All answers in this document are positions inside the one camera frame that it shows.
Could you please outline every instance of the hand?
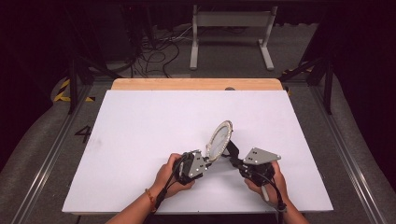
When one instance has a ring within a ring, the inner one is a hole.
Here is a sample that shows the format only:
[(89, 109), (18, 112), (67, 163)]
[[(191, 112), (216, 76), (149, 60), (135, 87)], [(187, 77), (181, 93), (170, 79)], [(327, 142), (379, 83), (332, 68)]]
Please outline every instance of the hand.
[[(175, 161), (177, 159), (181, 158), (179, 154), (173, 153), (168, 160), (168, 163), (164, 164), (160, 171), (158, 171), (157, 177), (155, 178), (154, 184), (150, 188), (150, 192), (153, 193), (153, 195), (157, 196), (158, 193), (165, 187), (166, 182), (168, 181), (169, 177), (172, 174), (172, 169)], [(185, 189), (191, 189), (192, 185), (195, 183), (195, 181), (190, 182), (189, 184), (183, 186), (180, 183), (177, 182), (175, 177), (172, 177), (172, 180), (170, 184), (172, 186), (168, 189), (165, 198), (169, 198), (177, 194), (178, 192), (185, 190)]]
[[(282, 195), (282, 200), (288, 201), (289, 200), (289, 196), (288, 196), (288, 190), (286, 187), (286, 180), (285, 177), (282, 175), (282, 173), (280, 172), (280, 168), (279, 168), (279, 164), (277, 163), (277, 161), (272, 161), (272, 166), (274, 167), (274, 180), (276, 183), (276, 187), (279, 189), (280, 194)], [(251, 182), (249, 179), (245, 179), (245, 183), (247, 184), (248, 188), (251, 189), (252, 191), (260, 194), (260, 196), (262, 196), (262, 188), (261, 187), (257, 187), (253, 182)], [(276, 195), (276, 190), (274, 189), (274, 187), (271, 184), (266, 184), (265, 189), (267, 190), (268, 193), (268, 197), (270, 199), (270, 202), (273, 204), (277, 204), (277, 195)]]

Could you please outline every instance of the forearm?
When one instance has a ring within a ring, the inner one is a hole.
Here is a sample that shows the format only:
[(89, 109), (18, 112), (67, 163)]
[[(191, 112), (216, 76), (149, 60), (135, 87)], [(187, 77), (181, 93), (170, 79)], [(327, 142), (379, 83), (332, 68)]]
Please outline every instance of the forearm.
[[(160, 189), (149, 189), (151, 196), (154, 199), (154, 204), (157, 195), (160, 193)], [(151, 201), (146, 192), (140, 195), (133, 203), (129, 204), (120, 213), (111, 218), (107, 224), (115, 223), (131, 223), (140, 224), (143, 223), (146, 216), (151, 212)]]
[(287, 205), (287, 211), (283, 213), (283, 218), (286, 224), (309, 223), (290, 200), (286, 200), (284, 203)]

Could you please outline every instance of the white board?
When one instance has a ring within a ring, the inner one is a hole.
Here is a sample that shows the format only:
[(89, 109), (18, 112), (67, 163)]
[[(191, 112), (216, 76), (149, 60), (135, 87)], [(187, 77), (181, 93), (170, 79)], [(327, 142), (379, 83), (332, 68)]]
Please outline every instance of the white board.
[[(281, 155), (289, 196), (301, 211), (332, 204), (284, 91), (108, 91), (71, 189), (66, 213), (115, 213), (149, 188), (173, 152), (201, 149), (224, 121), (243, 159), (253, 147)], [(221, 158), (157, 214), (275, 211)]]

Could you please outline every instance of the bracelet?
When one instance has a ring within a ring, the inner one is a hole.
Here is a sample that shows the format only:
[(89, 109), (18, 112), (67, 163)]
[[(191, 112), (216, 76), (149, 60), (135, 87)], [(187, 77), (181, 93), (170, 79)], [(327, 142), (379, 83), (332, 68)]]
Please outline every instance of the bracelet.
[(145, 189), (145, 192), (147, 193), (149, 197), (149, 201), (151, 202), (151, 212), (154, 213), (157, 211), (157, 208), (155, 208), (155, 204), (154, 204), (154, 198), (151, 196), (151, 193), (149, 192), (148, 189)]

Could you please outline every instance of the person's left hand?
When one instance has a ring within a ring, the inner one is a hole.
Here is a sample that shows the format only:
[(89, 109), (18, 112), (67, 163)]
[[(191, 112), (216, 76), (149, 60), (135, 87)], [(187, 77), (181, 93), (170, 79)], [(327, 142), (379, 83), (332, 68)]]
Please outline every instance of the person's left hand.
[[(181, 158), (181, 155), (173, 153), (169, 157), (168, 163), (164, 164), (160, 171), (158, 171), (157, 177), (155, 178), (154, 184), (150, 188), (150, 192), (152, 192), (154, 195), (158, 195), (158, 193), (165, 187), (166, 182), (168, 181), (169, 177), (172, 174), (172, 169), (175, 161), (177, 159)], [(195, 181), (190, 182), (189, 184), (183, 186), (180, 183), (177, 182), (175, 177), (172, 177), (172, 180), (170, 184), (172, 186), (168, 189), (165, 198), (169, 198), (177, 194), (178, 192), (185, 190), (185, 189), (191, 189), (192, 185), (195, 183)]]

